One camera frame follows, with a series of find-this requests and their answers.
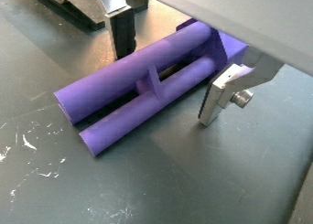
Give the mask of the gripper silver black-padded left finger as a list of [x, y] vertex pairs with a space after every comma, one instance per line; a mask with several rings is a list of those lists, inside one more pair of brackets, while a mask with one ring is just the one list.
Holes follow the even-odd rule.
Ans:
[[105, 24], [111, 36], [115, 58], [135, 51], [135, 11], [126, 0], [97, 0], [105, 15]]

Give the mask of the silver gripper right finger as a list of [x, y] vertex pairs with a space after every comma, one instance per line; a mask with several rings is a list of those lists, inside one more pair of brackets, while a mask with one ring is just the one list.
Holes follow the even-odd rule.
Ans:
[[282, 66], [281, 60], [249, 47], [241, 64], [228, 65], [209, 84], [198, 114], [201, 124], [209, 126], [230, 103], [244, 108], [253, 97], [249, 89], [270, 81]]

